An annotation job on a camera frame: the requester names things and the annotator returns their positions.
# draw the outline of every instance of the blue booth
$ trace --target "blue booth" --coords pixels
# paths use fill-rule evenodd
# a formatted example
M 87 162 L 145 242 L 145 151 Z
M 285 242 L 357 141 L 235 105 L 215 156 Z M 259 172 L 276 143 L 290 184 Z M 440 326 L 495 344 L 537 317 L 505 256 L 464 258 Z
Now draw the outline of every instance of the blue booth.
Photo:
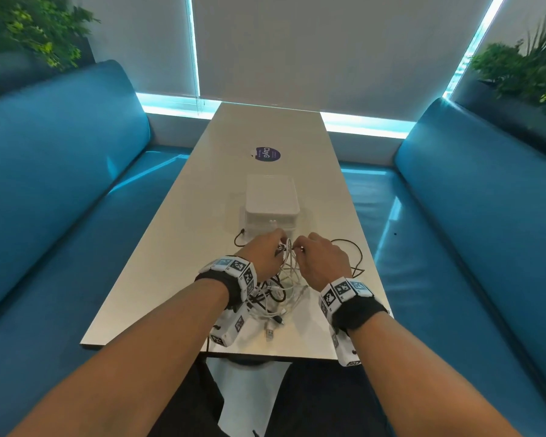
M 0 98 L 0 436 L 93 355 L 188 153 L 153 145 L 113 61 Z M 440 99 L 395 169 L 342 167 L 396 319 L 546 436 L 546 157 Z

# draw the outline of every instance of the black pants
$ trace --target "black pants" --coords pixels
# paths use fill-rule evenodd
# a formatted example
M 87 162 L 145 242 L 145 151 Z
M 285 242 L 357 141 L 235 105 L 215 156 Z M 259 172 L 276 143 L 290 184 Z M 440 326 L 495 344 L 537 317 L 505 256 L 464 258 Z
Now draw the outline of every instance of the black pants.
M 148 437 L 226 437 L 218 427 L 223 405 L 206 363 L 199 359 Z M 386 437 L 391 433 L 361 366 L 303 361 L 285 373 L 271 412 L 265 437 L 281 436 Z

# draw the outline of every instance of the person's right arm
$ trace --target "person's right arm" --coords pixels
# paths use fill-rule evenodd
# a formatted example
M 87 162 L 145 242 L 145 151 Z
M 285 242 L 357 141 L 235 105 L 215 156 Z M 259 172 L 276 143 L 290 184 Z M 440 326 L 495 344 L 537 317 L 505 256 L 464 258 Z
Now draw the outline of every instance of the person's right arm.
M 313 289 L 352 276 L 347 254 L 318 234 L 299 236 L 294 246 Z M 377 313 L 348 333 L 398 437 L 520 436 L 465 378 L 388 314 Z

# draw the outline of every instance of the green plant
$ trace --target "green plant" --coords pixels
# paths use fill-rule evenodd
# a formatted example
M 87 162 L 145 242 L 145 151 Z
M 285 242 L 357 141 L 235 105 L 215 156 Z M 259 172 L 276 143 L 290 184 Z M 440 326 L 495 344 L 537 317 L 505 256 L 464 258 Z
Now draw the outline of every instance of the green plant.
M 91 21 L 99 20 L 68 0 L 0 0 L 0 52 L 26 50 L 59 70 L 76 67 L 74 40 L 88 35 Z
M 512 95 L 546 109 L 546 16 L 525 42 L 489 44 L 471 64 L 499 95 Z

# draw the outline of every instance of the forearm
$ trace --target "forearm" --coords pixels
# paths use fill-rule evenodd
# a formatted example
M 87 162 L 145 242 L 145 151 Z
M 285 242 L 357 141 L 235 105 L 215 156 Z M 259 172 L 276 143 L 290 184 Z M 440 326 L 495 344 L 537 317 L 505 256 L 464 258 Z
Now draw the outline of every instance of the forearm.
M 386 313 L 349 334 L 399 437 L 519 436 L 469 382 Z
M 228 298 L 215 280 L 187 286 L 49 392 L 11 435 L 145 437 Z

